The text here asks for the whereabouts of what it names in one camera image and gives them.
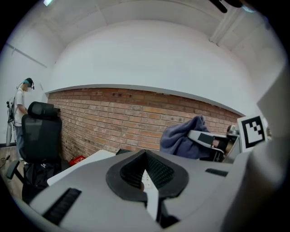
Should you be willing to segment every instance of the jeans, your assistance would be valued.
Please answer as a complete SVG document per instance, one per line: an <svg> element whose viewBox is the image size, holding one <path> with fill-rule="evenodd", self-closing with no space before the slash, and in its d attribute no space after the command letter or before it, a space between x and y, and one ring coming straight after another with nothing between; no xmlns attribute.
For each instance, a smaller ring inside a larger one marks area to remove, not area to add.
<svg viewBox="0 0 290 232"><path fill-rule="evenodd" d="M19 160L23 160L23 158L20 155L20 149L24 146L22 127L21 126L15 126L15 130L16 130L17 154L18 154Z"/></svg>

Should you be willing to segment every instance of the mesh backrest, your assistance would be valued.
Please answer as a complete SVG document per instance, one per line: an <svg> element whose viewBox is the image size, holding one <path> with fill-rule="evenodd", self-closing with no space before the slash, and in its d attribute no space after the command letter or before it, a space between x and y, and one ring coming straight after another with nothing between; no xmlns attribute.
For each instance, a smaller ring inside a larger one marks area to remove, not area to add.
<svg viewBox="0 0 290 232"><path fill-rule="evenodd" d="M58 161L61 128L60 118L38 119L24 115L22 130L25 161L29 163Z"/></svg>
<svg viewBox="0 0 290 232"><path fill-rule="evenodd" d="M53 104L34 101L28 108L28 114L33 118L54 119L58 117L58 111Z"/></svg>

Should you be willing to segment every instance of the black object on ceiling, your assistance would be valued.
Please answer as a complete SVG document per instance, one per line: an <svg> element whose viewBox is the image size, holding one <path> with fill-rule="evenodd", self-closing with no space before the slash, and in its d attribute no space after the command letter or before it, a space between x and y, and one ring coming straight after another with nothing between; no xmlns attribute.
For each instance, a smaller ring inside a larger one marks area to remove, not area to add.
<svg viewBox="0 0 290 232"><path fill-rule="evenodd" d="M211 1L221 12L226 13L227 8L221 3L221 0L209 0ZM229 5L240 8L243 4L239 0L225 0Z"/></svg>

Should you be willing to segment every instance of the white table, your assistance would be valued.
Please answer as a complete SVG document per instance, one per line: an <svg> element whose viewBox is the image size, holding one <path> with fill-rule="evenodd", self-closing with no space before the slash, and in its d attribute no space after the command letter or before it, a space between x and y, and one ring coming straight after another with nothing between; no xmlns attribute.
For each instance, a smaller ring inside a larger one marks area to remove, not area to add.
<svg viewBox="0 0 290 232"><path fill-rule="evenodd" d="M68 175L69 173L74 171L75 169L77 169L77 168L79 168L79 167L81 167L81 166L83 166L85 164L88 164L88 163L91 163L91 162L95 162L95 161L99 161L99 160L103 160L103 159L107 159L107 158L113 157L115 155L116 154L114 154L112 152L109 152L109 151L106 151L106 150L99 150L96 153L94 153L94 154L90 155L89 157L85 158L81 162L75 164L74 166L72 166L72 167L70 167L68 169L65 169L61 173L49 178L47 180L47 184L49 186L51 186L55 182L59 181L61 178L65 177L66 175Z"/></svg>

